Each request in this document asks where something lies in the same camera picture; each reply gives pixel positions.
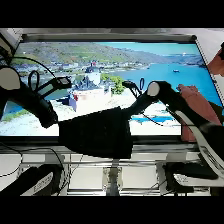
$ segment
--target black cloth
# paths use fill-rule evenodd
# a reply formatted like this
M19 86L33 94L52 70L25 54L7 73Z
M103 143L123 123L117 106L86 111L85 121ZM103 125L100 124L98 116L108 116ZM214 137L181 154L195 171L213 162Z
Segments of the black cloth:
M59 143L89 156L130 159L133 143L120 107L59 122Z

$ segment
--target screen image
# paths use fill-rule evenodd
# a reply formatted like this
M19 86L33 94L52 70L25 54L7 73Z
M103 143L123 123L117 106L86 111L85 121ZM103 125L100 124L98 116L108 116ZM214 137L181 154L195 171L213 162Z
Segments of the screen image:
M125 80L144 92L151 81L167 81L177 91L179 84L196 86L211 103L222 103L196 44L139 42L29 42L20 43L15 56L29 57L43 63L57 77L69 76L72 88L46 96L59 121L100 110L129 107L135 97L122 86ZM13 59L11 66L27 84L28 75L37 70L40 85L53 76L39 64ZM132 135L180 135L181 126L161 102L149 106L144 114L130 119ZM57 124L48 129L38 118L19 105L8 102L0 121L0 136L58 136Z

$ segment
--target mountain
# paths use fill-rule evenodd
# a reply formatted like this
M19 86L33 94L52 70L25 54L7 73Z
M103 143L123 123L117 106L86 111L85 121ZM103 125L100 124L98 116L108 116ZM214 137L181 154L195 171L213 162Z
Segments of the mountain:
M21 43L15 56L27 56L44 64L85 63L90 60L100 62L137 62L149 63L196 63L201 57L197 55L160 56L150 52L119 49L91 42L30 42ZM24 60L14 59L13 64L24 64Z

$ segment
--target display screen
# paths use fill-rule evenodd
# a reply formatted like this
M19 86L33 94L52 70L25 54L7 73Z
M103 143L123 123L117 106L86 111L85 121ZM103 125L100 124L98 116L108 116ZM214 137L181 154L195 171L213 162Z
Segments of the display screen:
M211 103L222 107L218 93L196 44L139 42L29 42L20 43L15 56L29 57L47 66L57 77L69 76L71 89L46 96L60 121L120 106L129 107L135 97L122 86L132 81L143 92L154 80L167 81L177 91L179 84L194 85ZM40 85L53 76L39 64L13 59L11 66L27 84L37 70ZM157 102L144 114L130 119L132 135L180 135L181 126ZM45 129L38 118L21 106L8 102L0 122L1 136L58 136L57 124Z

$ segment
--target monitor frame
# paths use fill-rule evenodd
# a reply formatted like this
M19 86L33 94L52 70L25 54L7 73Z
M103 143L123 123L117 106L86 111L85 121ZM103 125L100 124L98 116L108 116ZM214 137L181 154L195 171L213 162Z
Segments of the monitor frame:
M207 65L208 62L203 54L195 35L166 35L166 34L105 34L105 33L60 33L60 34L24 34L20 43L28 42L142 42L142 43L180 43L196 44L200 54ZM215 81L214 75L210 74L217 94L223 105L221 91ZM186 144L180 139L180 135L156 135L156 136L132 136L135 145L146 144ZM58 136L0 136L0 142L7 145L19 146L60 146Z

